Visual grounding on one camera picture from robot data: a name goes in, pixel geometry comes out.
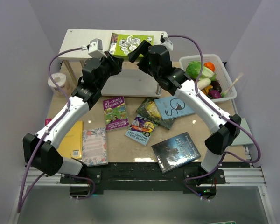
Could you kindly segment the green cartoon paperback book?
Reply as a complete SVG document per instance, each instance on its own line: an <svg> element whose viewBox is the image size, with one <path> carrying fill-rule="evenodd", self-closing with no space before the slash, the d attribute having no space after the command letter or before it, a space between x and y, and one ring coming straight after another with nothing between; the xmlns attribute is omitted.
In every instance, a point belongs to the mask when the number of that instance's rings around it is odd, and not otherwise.
<svg viewBox="0 0 280 224"><path fill-rule="evenodd" d="M116 57L127 57L143 40L153 44L154 36L112 33L109 52Z"/></svg>

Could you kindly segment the blue Treehouse paperback book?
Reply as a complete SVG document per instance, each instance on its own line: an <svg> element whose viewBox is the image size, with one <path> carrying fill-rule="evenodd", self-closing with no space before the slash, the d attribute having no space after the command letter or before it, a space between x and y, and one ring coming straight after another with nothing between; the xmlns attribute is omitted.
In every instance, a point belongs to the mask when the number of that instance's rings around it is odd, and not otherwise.
<svg viewBox="0 0 280 224"><path fill-rule="evenodd" d="M155 122L137 114L125 136L146 146L157 126Z"/></svg>

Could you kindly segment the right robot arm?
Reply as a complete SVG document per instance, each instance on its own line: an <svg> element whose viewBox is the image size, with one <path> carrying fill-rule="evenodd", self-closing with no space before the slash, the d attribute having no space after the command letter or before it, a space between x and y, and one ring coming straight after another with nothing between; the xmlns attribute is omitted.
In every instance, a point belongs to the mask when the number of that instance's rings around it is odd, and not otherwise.
<svg viewBox="0 0 280 224"><path fill-rule="evenodd" d="M152 76L161 88L188 105L207 125L211 136L205 140L207 152L198 172L203 183L210 183L215 178L215 170L223 159L228 146L240 133L241 118L231 116L219 108L200 90L184 70L176 68L170 60L170 53L164 45L151 45L143 41L128 54L131 63L137 61L138 68Z"/></svg>

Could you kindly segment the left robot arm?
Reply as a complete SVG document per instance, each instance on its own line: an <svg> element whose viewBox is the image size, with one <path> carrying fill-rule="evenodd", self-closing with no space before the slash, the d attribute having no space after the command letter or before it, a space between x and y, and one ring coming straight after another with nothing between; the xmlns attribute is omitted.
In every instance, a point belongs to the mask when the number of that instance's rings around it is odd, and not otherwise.
<svg viewBox="0 0 280 224"><path fill-rule="evenodd" d="M78 85L63 109L43 129L23 138L24 159L27 168L34 167L53 176L67 174L77 183L87 179L86 165L74 158L63 157L58 148L65 135L100 99L109 77L122 71L124 59L111 55L85 61Z"/></svg>

